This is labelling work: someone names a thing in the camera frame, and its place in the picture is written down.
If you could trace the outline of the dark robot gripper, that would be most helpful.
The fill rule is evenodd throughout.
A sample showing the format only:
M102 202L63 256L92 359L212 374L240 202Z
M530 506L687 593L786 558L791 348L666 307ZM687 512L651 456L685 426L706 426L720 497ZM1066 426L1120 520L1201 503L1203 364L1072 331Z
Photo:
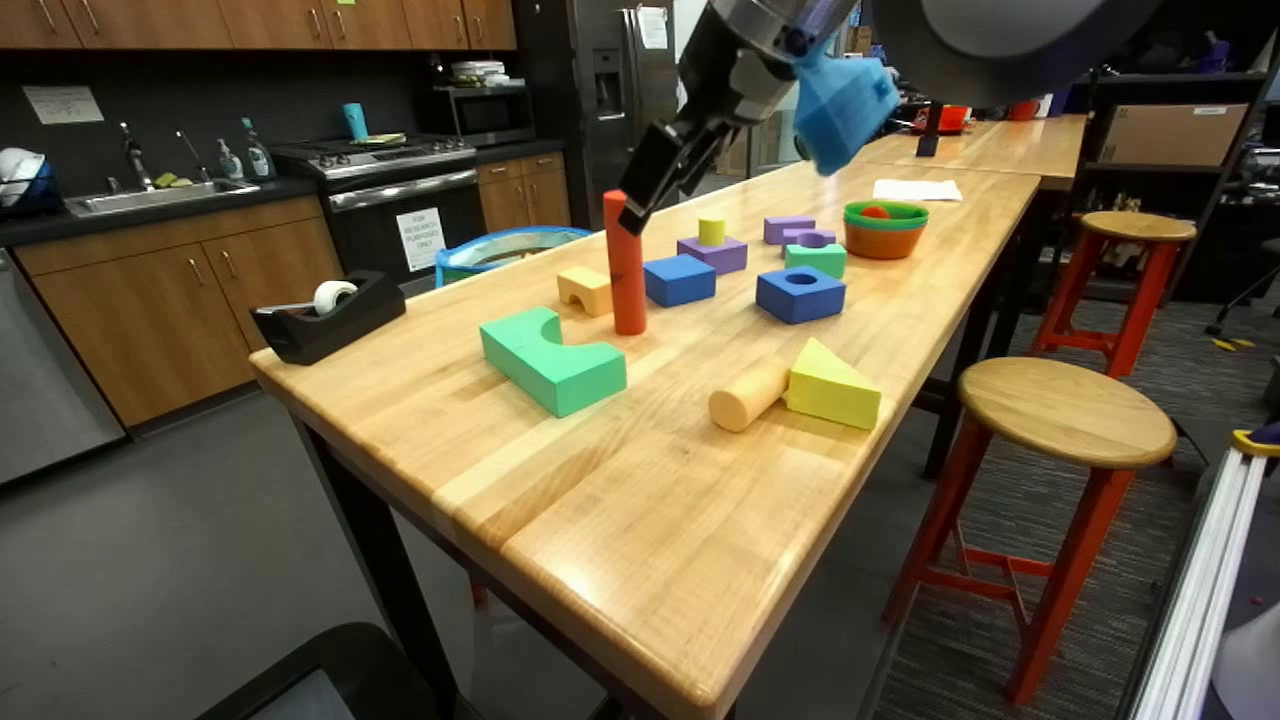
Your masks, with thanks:
M644 230L657 206L687 194L729 128L758 123L794 78L791 9L702 9L685 55L679 84L687 98L670 123L651 123L625 177L626 230Z

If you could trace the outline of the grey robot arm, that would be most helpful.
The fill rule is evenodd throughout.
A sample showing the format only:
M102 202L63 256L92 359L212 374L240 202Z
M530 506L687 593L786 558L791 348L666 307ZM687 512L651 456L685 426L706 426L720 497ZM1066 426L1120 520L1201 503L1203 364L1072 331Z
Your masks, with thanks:
M701 182L720 146L798 92L794 135L819 177L888 119L901 70L927 98L1015 105L1063 87L1164 0L706 0L679 55L685 106L651 123L620 177L614 220Z

